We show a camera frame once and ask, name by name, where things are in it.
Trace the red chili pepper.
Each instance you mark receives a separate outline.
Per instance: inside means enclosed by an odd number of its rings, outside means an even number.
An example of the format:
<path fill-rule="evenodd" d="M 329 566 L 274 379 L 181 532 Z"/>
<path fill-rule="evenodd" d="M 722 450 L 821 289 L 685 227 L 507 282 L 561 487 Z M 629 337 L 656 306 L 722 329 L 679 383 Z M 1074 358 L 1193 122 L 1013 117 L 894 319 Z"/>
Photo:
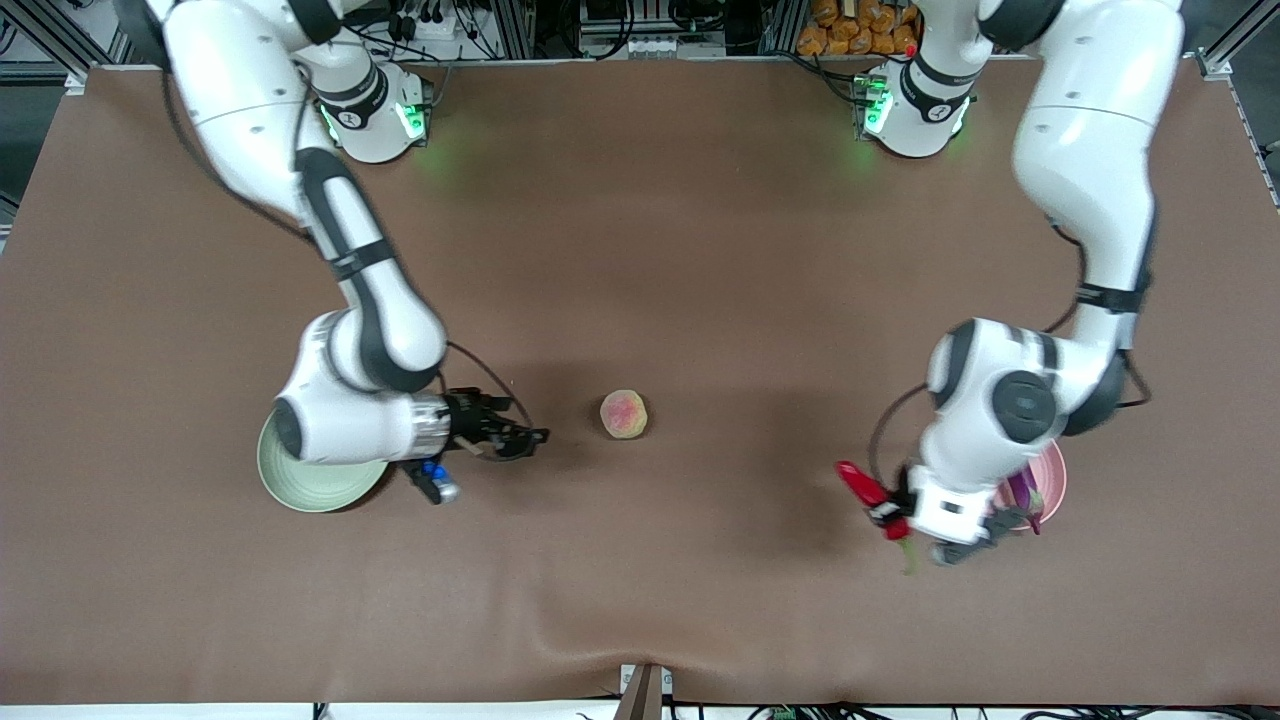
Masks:
<path fill-rule="evenodd" d="M 835 462 L 835 471 L 840 480 L 845 483 L 850 492 L 858 498 L 858 502 L 861 505 L 865 515 L 868 506 L 893 500 L 893 492 L 882 486 L 874 477 L 863 471 L 854 462 L 847 460 L 837 461 Z M 906 577 L 914 577 L 918 570 L 918 559 L 914 548 L 910 521 L 905 521 L 902 519 L 900 523 L 873 523 L 872 520 L 870 523 L 878 529 L 884 539 L 900 547 L 904 553 L 902 574 Z"/>

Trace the bag of orange items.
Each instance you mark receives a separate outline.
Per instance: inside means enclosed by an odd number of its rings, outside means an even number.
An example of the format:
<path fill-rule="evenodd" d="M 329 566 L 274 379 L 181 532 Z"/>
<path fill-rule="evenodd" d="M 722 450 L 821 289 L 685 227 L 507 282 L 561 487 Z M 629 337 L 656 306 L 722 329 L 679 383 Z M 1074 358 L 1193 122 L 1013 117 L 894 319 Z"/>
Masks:
<path fill-rule="evenodd" d="M 924 31 L 909 0 L 809 0 L 794 51 L 800 56 L 914 56 Z"/>

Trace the long purple eggplant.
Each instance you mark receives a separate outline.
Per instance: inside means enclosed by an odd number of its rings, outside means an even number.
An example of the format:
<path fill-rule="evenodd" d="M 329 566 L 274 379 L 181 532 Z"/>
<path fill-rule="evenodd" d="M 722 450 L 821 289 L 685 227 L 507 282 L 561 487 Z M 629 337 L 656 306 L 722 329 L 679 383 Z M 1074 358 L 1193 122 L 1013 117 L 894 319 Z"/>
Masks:
<path fill-rule="evenodd" d="M 1032 533 L 1039 536 L 1044 500 L 1030 466 L 1024 466 L 1019 473 L 1010 475 L 1006 479 L 1006 487 L 1012 505 L 1021 510 Z"/>

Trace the grey metal bracket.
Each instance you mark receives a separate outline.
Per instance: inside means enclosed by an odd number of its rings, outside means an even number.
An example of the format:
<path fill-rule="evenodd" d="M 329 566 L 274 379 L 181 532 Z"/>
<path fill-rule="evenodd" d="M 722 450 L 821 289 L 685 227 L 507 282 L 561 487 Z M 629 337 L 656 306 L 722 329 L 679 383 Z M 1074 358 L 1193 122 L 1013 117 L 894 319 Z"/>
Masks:
<path fill-rule="evenodd" d="M 658 664 L 626 664 L 620 669 L 620 702 L 612 720 L 669 720 L 671 671 Z"/>

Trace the aluminium frame post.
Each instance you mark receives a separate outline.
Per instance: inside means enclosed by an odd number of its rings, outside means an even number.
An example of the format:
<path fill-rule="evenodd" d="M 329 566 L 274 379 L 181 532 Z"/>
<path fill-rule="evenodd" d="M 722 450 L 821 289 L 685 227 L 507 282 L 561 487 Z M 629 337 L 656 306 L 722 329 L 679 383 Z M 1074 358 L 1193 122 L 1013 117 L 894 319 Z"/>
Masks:
<path fill-rule="evenodd" d="M 506 60 L 531 60 L 538 0 L 489 0 Z"/>
<path fill-rule="evenodd" d="M 800 33 L 810 18 L 812 0 L 762 0 L 762 32 L 756 44 L 760 55 L 773 51 L 796 53 Z"/>

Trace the brown table cloth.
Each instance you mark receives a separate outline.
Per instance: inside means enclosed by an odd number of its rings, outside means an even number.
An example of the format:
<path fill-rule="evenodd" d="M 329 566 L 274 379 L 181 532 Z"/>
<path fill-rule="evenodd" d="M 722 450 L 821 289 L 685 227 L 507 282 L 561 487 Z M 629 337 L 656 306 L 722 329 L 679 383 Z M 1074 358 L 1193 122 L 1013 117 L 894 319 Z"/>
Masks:
<path fill-rule="evenodd" d="M 835 475 L 950 327 L 1073 296 L 1010 168 L 1038 69 L 988 65 L 920 161 L 783 61 L 457 70 L 429 146 L 358 176 L 552 438 L 323 515 L 255 445 L 326 268 L 195 167 L 157 73 L 92 73 L 0 256 L 0 703 L 582 697 L 653 661 L 721 703 L 1280 705 L 1280 215 L 1192 64 L 1151 149 L 1155 396 L 1062 442 L 1043 533 L 905 577 Z"/>

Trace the white power strip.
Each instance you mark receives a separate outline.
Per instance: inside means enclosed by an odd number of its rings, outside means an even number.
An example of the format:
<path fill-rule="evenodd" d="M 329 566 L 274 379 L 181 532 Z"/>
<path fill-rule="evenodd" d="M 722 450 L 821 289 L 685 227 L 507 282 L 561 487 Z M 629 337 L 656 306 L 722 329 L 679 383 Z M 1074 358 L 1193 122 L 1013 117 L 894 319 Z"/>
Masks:
<path fill-rule="evenodd" d="M 461 41 L 468 29 L 454 0 L 385 0 L 372 10 L 372 27 L 393 41 Z"/>

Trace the pink plate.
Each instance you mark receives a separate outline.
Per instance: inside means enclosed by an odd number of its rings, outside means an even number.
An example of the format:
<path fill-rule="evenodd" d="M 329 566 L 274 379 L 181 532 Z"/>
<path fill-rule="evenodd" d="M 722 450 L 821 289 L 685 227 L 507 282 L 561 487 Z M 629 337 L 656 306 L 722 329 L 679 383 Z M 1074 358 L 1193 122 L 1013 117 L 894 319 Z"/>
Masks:
<path fill-rule="evenodd" d="M 1068 489 L 1068 469 L 1057 441 L 1051 441 L 1047 448 L 1041 455 L 1032 459 L 1027 466 L 1030 466 L 1034 473 L 1036 483 L 1044 500 L 1044 511 L 1041 520 L 1042 532 L 1043 524 L 1046 524 L 1061 507 Z M 997 489 L 993 500 L 993 507 L 1000 510 L 1016 507 L 1012 505 L 1012 500 L 1006 487 L 1006 480 Z M 1028 530 L 1032 533 L 1025 523 L 1024 515 L 1021 524 L 1016 525 L 1014 530 Z"/>

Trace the light green plate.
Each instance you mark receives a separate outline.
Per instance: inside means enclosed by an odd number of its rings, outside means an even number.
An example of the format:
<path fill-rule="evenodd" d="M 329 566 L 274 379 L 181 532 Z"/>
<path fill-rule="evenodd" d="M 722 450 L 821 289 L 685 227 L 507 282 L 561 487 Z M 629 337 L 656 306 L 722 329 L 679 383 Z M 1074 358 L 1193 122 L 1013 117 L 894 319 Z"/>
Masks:
<path fill-rule="evenodd" d="M 342 512 L 364 501 L 388 473 L 385 460 L 356 462 L 315 445 L 294 409 L 273 405 L 259 434 L 259 477 L 266 492 L 298 512 Z"/>

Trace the pink yellow peach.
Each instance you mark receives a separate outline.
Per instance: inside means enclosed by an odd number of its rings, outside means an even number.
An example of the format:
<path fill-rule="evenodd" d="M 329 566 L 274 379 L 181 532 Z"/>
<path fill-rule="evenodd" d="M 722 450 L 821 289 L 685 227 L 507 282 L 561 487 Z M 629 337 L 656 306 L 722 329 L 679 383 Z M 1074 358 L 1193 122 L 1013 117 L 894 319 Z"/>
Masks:
<path fill-rule="evenodd" d="M 640 437 L 649 421 L 644 398 L 634 389 L 609 392 L 602 400 L 599 416 L 605 433 L 614 439 Z"/>

